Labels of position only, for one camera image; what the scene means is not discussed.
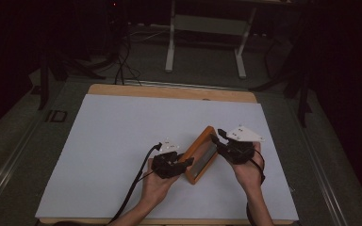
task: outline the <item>dark background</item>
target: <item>dark background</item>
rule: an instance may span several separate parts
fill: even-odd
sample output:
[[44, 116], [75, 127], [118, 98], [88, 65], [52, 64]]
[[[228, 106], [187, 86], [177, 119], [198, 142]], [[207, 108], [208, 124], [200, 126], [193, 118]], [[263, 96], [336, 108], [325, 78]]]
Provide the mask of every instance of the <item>dark background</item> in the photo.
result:
[[[83, 26], [85, 22], [79, 20], [74, 3], [83, 1], [0, 1], [0, 118], [32, 89], [28, 75], [40, 67], [41, 37], [49, 37], [70, 57], [89, 57], [94, 42], [89, 42], [89, 32]], [[316, 10], [296, 40], [290, 60], [296, 67], [310, 71], [309, 86], [316, 91], [362, 185], [362, 1], [321, 5], [326, 9]], [[130, 0], [126, 8], [132, 24], [169, 22], [170, 1]], [[203, 10], [186, 5], [181, 10], [227, 16], [241, 8], [222, 8], [218, 12], [216, 8]], [[112, 30], [104, 24], [94, 32], [110, 33], [114, 29], [114, 39], [121, 38], [123, 31], [117, 29], [122, 24], [120, 13], [112, 11]], [[266, 18], [273, 18], [273, 13], [273, 9], [260, 10], [253, 30], [271, 34], [272, 21]], [[243, 11], [234, 14], [244, 15]], [[104, 19], [96, 17], [96, 23], [105, 18], [105, 14]], [[102, 48], [105, 52], [110, 47]]]

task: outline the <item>white board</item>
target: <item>white board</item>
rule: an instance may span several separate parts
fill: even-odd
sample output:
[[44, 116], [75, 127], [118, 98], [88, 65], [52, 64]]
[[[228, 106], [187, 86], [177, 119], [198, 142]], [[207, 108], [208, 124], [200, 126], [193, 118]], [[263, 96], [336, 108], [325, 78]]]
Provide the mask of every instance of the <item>white board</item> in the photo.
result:
[[[271, 217], [297, 220], [260, 104], [106, 95], [86, 95], [36, 218], [112, 218], [158, 142], [168, 137], [182, 153], [208, 125], [230, 131], [240, 124], [266, 139], [262, 188]], [[125, 211], [138, 202], [141, 186]], [[219, 155], [196, 185], [180, 177], [147, 218], [246, 219], [245, 206], [234, 172]]]

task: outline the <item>person's right hand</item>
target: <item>person's right hand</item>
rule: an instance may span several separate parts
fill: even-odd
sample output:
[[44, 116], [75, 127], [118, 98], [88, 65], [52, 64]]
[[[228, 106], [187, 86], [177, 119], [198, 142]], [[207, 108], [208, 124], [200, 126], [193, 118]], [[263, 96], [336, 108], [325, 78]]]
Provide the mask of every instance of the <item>person's right hand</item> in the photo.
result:
[[[260, 143], [254, 142], [255, 149], [260, 153]], [[260, 154], [255, 152], [254, 157], [252, 158], [257, 165], [263, 169], [264, 161]], [[237, 177], [238, 182], [245, 190], [248, 192], [249, 189], [259, 188], [261, 186], [261, 174], [257, 166], [255, 166], [251, 161], [247, 161], [245, 164], [234, 165], [230, 164], [234, 173]]]

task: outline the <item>hand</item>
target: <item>hand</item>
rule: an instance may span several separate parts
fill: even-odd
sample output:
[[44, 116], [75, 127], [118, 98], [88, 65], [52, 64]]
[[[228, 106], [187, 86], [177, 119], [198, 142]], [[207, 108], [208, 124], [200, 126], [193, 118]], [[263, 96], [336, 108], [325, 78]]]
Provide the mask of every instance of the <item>hand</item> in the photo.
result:
[[148, 159], [148, 170], [143, 173], [143, 188], [140, 202], [154, 208], [166, 198], [172, 184], [180, 177], [175, 176], [169, 179], [161, 179], [157, 174], [152, 172], [153, 158]]
[[[260, 143], [254, 142], [254, 148], [261, 153]], [[255, 152], [252, 158], [260, 168], [263, 169], [264, 161], [261, 156]], [[232, 169], [237, 177], [238, 182], [247, 193], [250, 189], [257, 189], [261, 186], [261, 175], [259, 169], [251, 162], [247, 161], [245, 164], [234, 165], [231, 164]]]

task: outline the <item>table leg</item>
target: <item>table leg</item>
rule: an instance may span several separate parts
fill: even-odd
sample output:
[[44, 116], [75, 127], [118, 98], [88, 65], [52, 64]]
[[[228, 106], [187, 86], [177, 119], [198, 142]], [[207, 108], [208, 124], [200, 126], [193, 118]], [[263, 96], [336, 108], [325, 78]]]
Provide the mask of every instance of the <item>table leg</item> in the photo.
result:
[[173, 71], [173, 61], [174, 61], [174, 20], [175, 20], [175, 0], [172, 0], [172, 17], [170, 19], [170, 43], [169, 50], [167, 51], [167, 60], [166, 60], [166, 73], [171, 73]]
[[245, 67], [243, 66], [243, 59], [242, 59], [242, 52], [243, 48], [245, 47], [245, 43], [248, 40], [249, 32], [252, 27], [252, 22], [254, 21], [256, 8], [252, 8], [251, 15], [249, 17], [249, 21], [246, 23], [245, 30], [242, 34], [242, 41], [240, 42], [240, 46], [238, 49], [235, 50], [235, 59], [237, 61], [237, 67], [238, 67], [238, 74], [239, 78], [245, 79], [246, 78], [246, 72]]

